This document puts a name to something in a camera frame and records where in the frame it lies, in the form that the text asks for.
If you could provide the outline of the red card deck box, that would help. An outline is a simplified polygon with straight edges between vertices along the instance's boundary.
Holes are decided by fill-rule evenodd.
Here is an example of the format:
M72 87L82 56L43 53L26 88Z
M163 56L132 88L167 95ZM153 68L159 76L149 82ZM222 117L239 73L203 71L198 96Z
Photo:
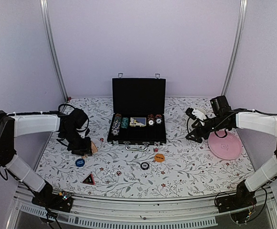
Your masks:
M93 154L95 154L97 152L98 152L97 146L95 145L95 143L93 141L91 141L91 153L83 155L82 158L85 159L89 156L92 156Z

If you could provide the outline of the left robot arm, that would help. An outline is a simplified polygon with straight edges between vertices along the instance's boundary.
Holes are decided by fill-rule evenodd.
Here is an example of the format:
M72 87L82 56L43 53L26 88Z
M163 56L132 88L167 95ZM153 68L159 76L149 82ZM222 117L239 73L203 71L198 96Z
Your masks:
M89 117L78 108L74 108L69 114L60 111L6 113L0 110L0 167L37 193L39 201L46 207L53 207L57 200L52 193L52 186L20 157L16 138L57 133L58 142L67 151L83 156L92 154L90 138L82 136L88 131Z

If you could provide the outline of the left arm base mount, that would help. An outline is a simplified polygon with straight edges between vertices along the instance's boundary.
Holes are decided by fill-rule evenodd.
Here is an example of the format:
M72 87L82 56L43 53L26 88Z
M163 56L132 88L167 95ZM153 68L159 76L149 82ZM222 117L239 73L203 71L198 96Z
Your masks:
M47 193L45 196L41 193L35 191L32 192L34 197L32 198L32 204L38 205L50 210L57 210L66 213L70 213L73 198L72 194L69 192L62 191L59 194Z

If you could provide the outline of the blue card deck box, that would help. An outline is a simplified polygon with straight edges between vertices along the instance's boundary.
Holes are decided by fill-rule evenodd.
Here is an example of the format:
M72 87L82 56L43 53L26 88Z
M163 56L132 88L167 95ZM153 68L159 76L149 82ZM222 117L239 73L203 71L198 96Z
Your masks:
M145 117L131 117L129 126L131 127L145 127L146 118Z

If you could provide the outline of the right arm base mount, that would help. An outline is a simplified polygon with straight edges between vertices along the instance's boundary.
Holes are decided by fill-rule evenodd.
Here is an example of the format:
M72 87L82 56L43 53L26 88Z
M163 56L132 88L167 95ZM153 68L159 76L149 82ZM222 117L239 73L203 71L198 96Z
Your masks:
M225 192L219 193L214 199L219 213L245 208L245 210L230 214L231 220L236 224L245 224L250 220L256 210L256 203L255 191L249 192L246 187L237 187L233 195Z

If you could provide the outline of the black poker case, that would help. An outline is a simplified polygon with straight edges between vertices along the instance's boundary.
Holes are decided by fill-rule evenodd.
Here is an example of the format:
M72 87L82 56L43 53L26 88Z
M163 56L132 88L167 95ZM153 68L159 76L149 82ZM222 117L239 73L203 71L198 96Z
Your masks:
M155 78L113 78L113 117L107 137L107 142L114 145L160 146L166 144L165 127L165 91L166 80ZM161 114L163 122L149 126L146 120L145 127L120 127L118 135L112 134L112 125L116 114L123 117L145 117Z

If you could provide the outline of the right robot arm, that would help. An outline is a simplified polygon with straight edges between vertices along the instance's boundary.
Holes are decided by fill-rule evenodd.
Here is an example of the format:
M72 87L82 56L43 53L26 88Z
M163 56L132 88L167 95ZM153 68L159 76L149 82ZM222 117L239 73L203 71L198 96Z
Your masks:
M236 208L242 208L250 199L250 193L277 177L277 114L258 110L218 110L208 117L197 108L188 108L188 117L193 120L186 138L201 143L207 140L212 153L225 160L235 159L240 154L240 141L230 131L237 129L244 147L253 160L255 172L241 182L239 191L232 198Z

